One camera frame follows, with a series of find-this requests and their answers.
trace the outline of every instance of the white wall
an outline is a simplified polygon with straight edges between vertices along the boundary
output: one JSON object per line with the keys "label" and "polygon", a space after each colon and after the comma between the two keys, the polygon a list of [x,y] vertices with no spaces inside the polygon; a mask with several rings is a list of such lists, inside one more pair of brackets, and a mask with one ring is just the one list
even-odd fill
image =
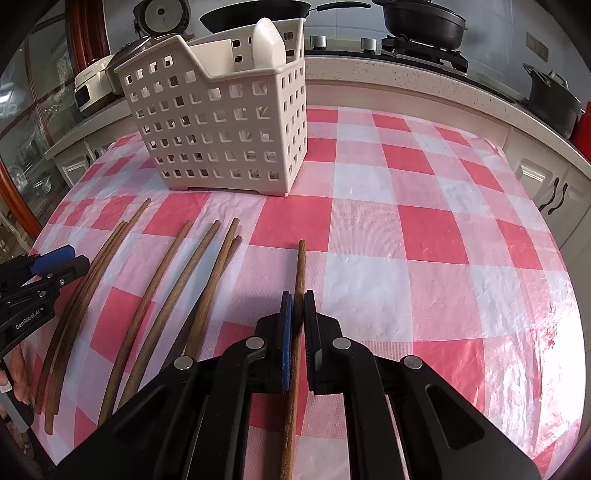
{"label": "white wall", "polygon": [[[136,38],[133,28],[133,7],[139,0],[103,0],[111,51]],[[308,0],[313,6],[330,0]],[[466,19],[462,54],[470,66],[506,83],[529,96],[531,81],[522,67],[532,64],[545,72],[555,70],[568,81],[573,93],[585,103],[591,101],[591,73],[564,31],[552,16],[535,0],[434,0]],[[209,32],[199,18],[236,0],[190,0],[191,28],[197,37]],[[525,46],[530,32],[544,43],[550,55],[545,63]],[[383,38],[388,34],[382,8],[344,8],[325,12],[313,11],[306,19],[306,36],[326,35],[328,38]]]}

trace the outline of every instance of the screw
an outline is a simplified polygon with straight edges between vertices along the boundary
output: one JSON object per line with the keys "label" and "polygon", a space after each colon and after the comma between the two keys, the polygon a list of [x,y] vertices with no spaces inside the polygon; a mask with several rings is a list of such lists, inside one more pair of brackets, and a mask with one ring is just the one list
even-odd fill
{"label": "screw", "polygon": [[179,356],[174,359],[173,365],[177,370],[188,370],[193,365],[193,359],[187,355]]}
{"label": "screw", "polygon": [[423,366],[423,361],[415,355],[405,356],[403,361],[404,365],[410,368],[411,370],[418,370]]}
{"label": "screw", "polygon": [[351,340],[345,337],[338,337],[333,340],[333,347],[339,350],[347,350],[351,347]]}
{"label": "screw", "polygon": [[250,337],[246,341],[246,346],[251,350],[258,350],[265,345],[265,341],[261,337]]}

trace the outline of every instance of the stove knob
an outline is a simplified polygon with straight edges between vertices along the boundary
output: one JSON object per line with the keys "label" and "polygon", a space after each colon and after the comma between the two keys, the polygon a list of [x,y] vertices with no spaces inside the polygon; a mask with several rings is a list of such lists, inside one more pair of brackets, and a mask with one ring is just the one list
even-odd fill
{"label": "stove knob", "polygon": [[375,38],[362,38],[361,50],[364,53],[376,53],[378,50],[378,41]]}
{"label": "stove knob", "polygon": [[326,50],[326,35],[311,35],[310,46],[312,50]]}

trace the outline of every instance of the wooden chopstick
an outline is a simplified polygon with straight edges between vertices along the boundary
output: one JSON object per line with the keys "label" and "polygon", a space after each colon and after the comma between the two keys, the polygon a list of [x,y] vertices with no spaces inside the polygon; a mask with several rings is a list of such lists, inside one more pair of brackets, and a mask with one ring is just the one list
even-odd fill
{"label": "wooden chopstick", "polygon": [[101,260],[100,266],[97,266],[96,273],[94,273],[92,278],[90,278],[87,282],[87,287],[85,287],[84,292],[80,293],[79,301],[77,302],[76,307],[73,309],[72,319],[69,322],[66,331],[64,332],[61,342],[61,350],[57,353],[56,363],[53,367],[53,375],[51,376],[49,385],[47,407],[45,412],[45,432],[48,435],[53,434],[53,417],[58,413],[59,410],[61,389],[66,376],[66,368],[72,353],[72,349],[74,348],[76,336],[78,335],[80,325],[82,324],[82,320],[86,313],[86,309],[88,308],[88,305],[90,304],[90,301],[92,300],[92,297],[94,296],[107,267],[123,243],[123,240],[138,222],[139,217],[148,207],[150,202],[151,200],[149,198],[146,199],[146,201],[135,212],[129,223],[124,225],[124,227],[119,231],[115,240],[113,241],[113,244],[109,247],[109,250]]}
{"label": "wooden chopstick", "polygon": [[121,395],[121,400],[119,401],[118,409],[125,405],[128,402],[128,400],[137,393],[139,389],[139,384],[141,383],[142,378],[144,377],[146,367],[148,366],[148,362],[150,361],[150,358],[154,353],[156,344],[158,343],[158,340],[162,335],[162,331],[164,330],[164,326],[168,321],[168,317],[170,317],[173,308],[178,302],[178,298],[181,296],[181,293],[187,285],[189,278],[195,271],[195,268],[197,267],[199,261],[205,253],[205,250],[207,250],[207,247],[209,247],[209,244],[211,243],[213,237],[216,235],[221,224],[222,223],[219,220],[216,220],[214,222],[214,224],[211,226],[209,231],[205,234],[205,236],[199,243],[199,246],[195,249],[193,255],[187,262],[187,265],[185,265],[185,268],[178,277],[176,283],[174,284],[174,287],[170,291],[170,294],[168,294],[166,301],[162,305],[160,312],[158,312],[158,316],[154,320],[154,323],[152,324],[150,331],[148,332],[148,335],[144,340],[144,344],[142,345],[142,348],[140,349],[138,356],[135,359],[134,367],[132,368],[131,373],[129,374],[129,378],[127,380],[127,383],[125,384],[123,394]]}
{"label": "wooden chopstick", "polygon": [[[228,251],[228,256],[226,257],[226,261],[224,262],[224,265],[223,265],[223,271],[226,270],[226,267],[228,266],[228,264],[232,260],[232,257],[234,256],[234,253],[236,253],[236,250],[238,250],[238,247],[240,246],[241,242],[242,242],[242,237],[240,235],[238,235],[237,237],[234,238],[234,240],[232,240],[232,243],[230,244],[230,250]],[[202,300],[203,300],[203,292],[201,292],[201,295],[199,296],[199,298],[195,302],[195,305],[193,305],[191,312],[187,316],[187,319],[183,323],[183,326],[181,327],[180,331],[178,332],[178,335],[175,338],[172,347],[170,347],[170,350],[168,351],[168,355],[166,356],[166,358],[164,359],[164,362],[162,363],[162,366],[160,367],[160,371],[164,370],[166,367],[168,367],[170,364],[172,364],[177,357],[179,357],[183,354],[183,350],[185,348],[185,345],[187,345],[187,338],[189,338],[189,332],[191,331],[191,326],[193,325],[193,319],[195,318],[195,315],[197,314],[197,309],[199,308],[199,305],[201,304]]]}
{"label": "wooden chopstick", "polygon": [[198,359],[199,350],[201,350],[201,345],[203,343],[203,334],[207,330],[207,314],[209,313],[209,307],[212,303],[217,283],[222,276],[223,266],[226,262],[226,257],[230,251],[230,245],[232,244],[234,234],[238,229],[239,222],[240,221],[235,218],[230,224],[230,228],[226,233],[226,238],[224,238],[220,252],[217,255],[216,262],[213,264],[213,269],[209,275],[209,280],[203,289],[203,300],[197,308],[195,320],[191,326],[191,331],[189,331],[189,338],[187,339],[187,346],[185,347],[185,355],[188,355],[195,360]]}
{"label": "wooden chopstick", "polygon": [[156,269],[156,273],[154,274],[152,280],[148,284],[144,296],[142,297],[138,308],[136,309],[133,318],[129,324],[127,332],[125,332],[125,337],[123,338],[123,343],[119,348],[119,352],[117,353],[117,357],[115,358],[115,363],[113,364],[113,368],[111,370],[111,375],[109,376],[109,381],[107,383],[107,387],[105,390],[105,396],[103,398],[103,404],[100,408],[99,414],[99,423],[98,426],[100,427],[113,415],[113,408],[115,406],[115,400],[117,399],[117,392],[119,391],[119,384],[121,383],[121,378],[123,377],[123,372],[125,370],[125,364],[129,359],[129,354],[131,353],[131,349],[134,345],[135,338],[139,332],[139,328],[142,323],[142,319],[144,318],[146,311],[148,310],[148,306],[156,293],[158,286],[162,280],[162,277],[166,273],[170,262],[172,262],[173,257],[175,256],[178,248],[183,243],[183,240],[187,236],[189,230],[193,226],[192,222],[187,222],[184,224],[182,230],[169,247],[168,251],[166,252],[164,258],[160,262],[160,265]]}
{"label": "wooden chopstick", "polygon": [[84,291],[86,285],[88,284],[89,278],[94,275],[94,272],[96,271],[98,264],[100,264],[106,252],[113,244],[113,241],[115,240],[118,233],[121,231],[125,224],[126,222],[119,223],[115,230],[111,232],[107,241],[103,244],[99,252],[96,254],[94,260],[90,263],[88,273],[84,276],[83,279],[81,279],[78,282],[78,285],[74,290],[74,293],[72,293],[72,296],[69,298],[68,303],[66,304],[66,308],[64,308],[64,311],[60,316],[60,320],[57,322],[56,329],[53,332],[51,342],[49,343],[49,347],[47,348],[47,353],[45,355],[45,358],[43,359],[43,366],[41,367],[39,380],[37,381],[37,390],[35,392],[35,413],[37,415],[40,415],[43,410],[43,400],[45,397],[45,390],[47,386],[47,380],[49,378],[49,372],[51,370],[51,364],[53,363],[53,359],[56,355],[57,348],[60,344],[61,337],[63,336],[66,325],[70,319],[70,316],[72,315],[74,305],[78,302],[80,294]]}
{"label": "wooden chopstick", "polygon": [[287,404],[287,415],[285,417],[285,430],[283,434],[283,449],[281,452],[281,468],[279,479],[290,480],[294,466],[294,454],[296,446],[296,424],[297,424],[297,399],[300,378],[300,355],[301,355],[301,328],[304,320],[303,301],[306,290],[306,241],[300,240],[297,255],[297,271],[295,274],[295,297],[293,317],[293,337],[291,339],[291,370],[290,390]]}

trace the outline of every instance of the table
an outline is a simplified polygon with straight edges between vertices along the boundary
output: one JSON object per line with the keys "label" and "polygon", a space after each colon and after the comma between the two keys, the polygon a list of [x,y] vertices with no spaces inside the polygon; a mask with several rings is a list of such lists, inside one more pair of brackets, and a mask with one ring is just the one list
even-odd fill
{"label": "table", "polygon": [[[293,291],[307,240],[307,288],[343,333],[392,359],[422,357],[548,478],[572,449],[585,369],[577,303],[560,253],[500,148],[417,118],[351,108],[307,111],[309,148],[286,198],[172,192],[139,134],[117,140],[72,188],[35,243],[93,258],[120,219],[152,203],[108,268],[70,358],[54,434],[34,431],[54,461],[96,428],[127,323],[180,226],[195,221],[144,319],[147,330],[213,221],[222,228],[164,329],[144,384],[158,372],[203,288],[231,219],[244,238],[218,286],[203,358],[250,335]],[[56,304],[57,316],[72,288]],[[57,319],[25,342],[33,391]],[[348,478],[342,398],[298,399],[296,478]],[[256,398],[246,478],[274,477],[280,408]]]}

